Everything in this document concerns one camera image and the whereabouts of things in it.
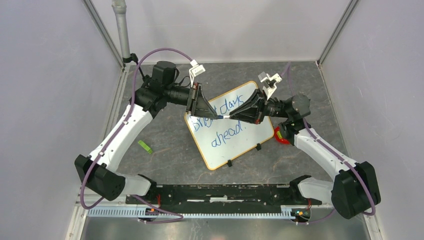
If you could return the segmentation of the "yellow framed whiteboard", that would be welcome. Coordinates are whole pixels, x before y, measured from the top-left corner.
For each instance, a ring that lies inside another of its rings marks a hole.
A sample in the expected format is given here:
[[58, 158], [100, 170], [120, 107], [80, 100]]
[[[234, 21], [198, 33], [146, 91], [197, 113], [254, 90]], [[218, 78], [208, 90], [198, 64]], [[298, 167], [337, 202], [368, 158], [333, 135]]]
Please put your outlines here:
[[[248, 81], [209, 101], [218, 115], [227, 116], [241, 106], [258, 88]], [[184, 115], [185, 123], [205, 162], [213, 171], [242, 154], [263, 144], [274, 136], [269, 117], [260, 124], [251, 124], [233, 119], [210, 119]]]

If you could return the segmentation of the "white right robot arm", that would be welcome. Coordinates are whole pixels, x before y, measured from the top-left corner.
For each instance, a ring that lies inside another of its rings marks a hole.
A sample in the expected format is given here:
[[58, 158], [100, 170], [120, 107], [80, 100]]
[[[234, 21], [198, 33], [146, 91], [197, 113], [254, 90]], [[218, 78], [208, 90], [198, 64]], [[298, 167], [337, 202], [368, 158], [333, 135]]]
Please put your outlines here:
[[331, 181], [310, 175], [291, 181], [288, 196], [293, 203], [318, 200], [333, 206], [345, 219], [359, 214], [375, 215], [381, 202], [375, 168], [367, 161], [357, 162], [346, 156], [324, 140], [306, 121], [310, 113], [310, 99], [303, 94], [280, 100], [256, 89], [247, 101], [230, 112], [229, 118], [256, 125], [265, 117], [284, 118], [278, 125], [282, 138], [306, 153], [330, 176]]

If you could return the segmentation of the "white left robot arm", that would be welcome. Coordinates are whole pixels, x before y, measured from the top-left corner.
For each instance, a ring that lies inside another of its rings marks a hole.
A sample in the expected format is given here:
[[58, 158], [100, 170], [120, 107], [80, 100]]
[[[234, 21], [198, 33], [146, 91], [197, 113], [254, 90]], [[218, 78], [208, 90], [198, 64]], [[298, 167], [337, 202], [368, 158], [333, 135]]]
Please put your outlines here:
[[202, 85], [191, 82], [182, 86], [176, 82], [179, 70], [169, 61], [158, 61], [152, 75], [143, 78], [143, 84], [133, 92], [124, 114], [106, 138], [89, 155], [78, 155], [74, 161], [82, 186], [108, 201], [122, 194], [137, 194], [145, 204], [153, 203], [157, 190], [144, 176], [126, 176], [117, 168], [139, 133], [164, 109], [168, 103], [186, 107], [193, 117], [223, 119], [205, 98]]

